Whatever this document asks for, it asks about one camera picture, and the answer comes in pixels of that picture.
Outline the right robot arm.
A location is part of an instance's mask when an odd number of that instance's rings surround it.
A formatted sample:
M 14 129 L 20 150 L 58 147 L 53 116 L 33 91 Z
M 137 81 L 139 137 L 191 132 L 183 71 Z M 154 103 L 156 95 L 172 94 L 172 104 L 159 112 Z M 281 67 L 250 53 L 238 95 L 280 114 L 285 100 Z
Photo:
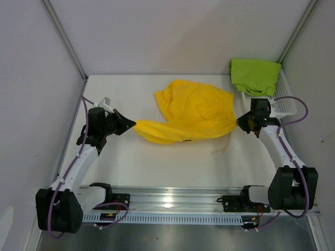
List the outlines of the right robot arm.
M 258 203 L 281 210 L 294 218 L 302 218 L 313 207 L 318 172 L 307 167 L 285 137 L 281 124 L 271 117 L 271 103 L 266 98 L 252 98 L 250 111 L 237 120 L 246 133 L 253 132 L 267 149 L 276 168 L 269 186 L 245 186 L 239 205 L 251 211 Z

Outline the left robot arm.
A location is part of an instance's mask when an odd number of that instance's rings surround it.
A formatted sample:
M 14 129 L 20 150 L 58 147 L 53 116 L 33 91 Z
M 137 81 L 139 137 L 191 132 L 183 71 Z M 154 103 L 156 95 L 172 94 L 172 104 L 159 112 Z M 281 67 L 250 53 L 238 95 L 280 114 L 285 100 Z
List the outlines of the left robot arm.
M 49 233 L 76 233 L 84 216 L 93 209 L 128 209 L 115 201 L 110 184 L 94 182 L 80 193 L 79 189 L 89 168 L 100 156 L 107 137 L 122 135 L 136 125 L 116 109 L 91 108 L 85 113 L 85 125 L 76 141 L 74 157 L 68 168 L 47 189 L 35 196 L 37 222 L 40 230 Z

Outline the yellow shorts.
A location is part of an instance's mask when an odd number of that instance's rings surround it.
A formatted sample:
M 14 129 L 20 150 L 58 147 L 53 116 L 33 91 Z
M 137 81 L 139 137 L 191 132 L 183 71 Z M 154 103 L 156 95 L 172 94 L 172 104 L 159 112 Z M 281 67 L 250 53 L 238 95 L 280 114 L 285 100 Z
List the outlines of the yellow shorts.
M 151 143 L 215 139 L 237 126 L 234 95 L 213 85 L 177 79 L 154 97 L 166 121 L 137 120 L 134 127 L 137 135 Z

